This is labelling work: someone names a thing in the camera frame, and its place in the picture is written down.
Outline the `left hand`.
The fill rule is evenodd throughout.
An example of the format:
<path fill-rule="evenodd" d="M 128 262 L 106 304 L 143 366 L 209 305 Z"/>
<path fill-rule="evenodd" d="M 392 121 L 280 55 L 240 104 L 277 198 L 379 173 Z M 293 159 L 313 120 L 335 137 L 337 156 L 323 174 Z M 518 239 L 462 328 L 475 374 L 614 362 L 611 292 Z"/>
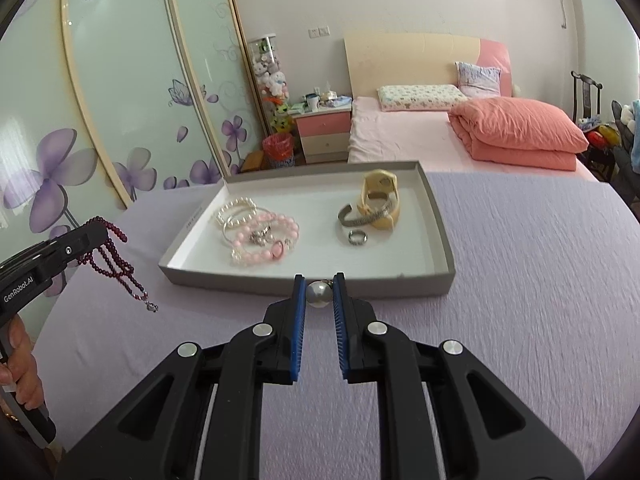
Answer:
<path fill-rule="evenodd" d="M 17 403 L 26 410 L 40 408 L 44 401 L 42 382 L 38 376 L 37 363 L 32 355 L 32 341 L 22 319 L 17 315 L 9 324 L 9 341 L 12 356 L 1 365 L 1 385 L 16 385 Z"/>

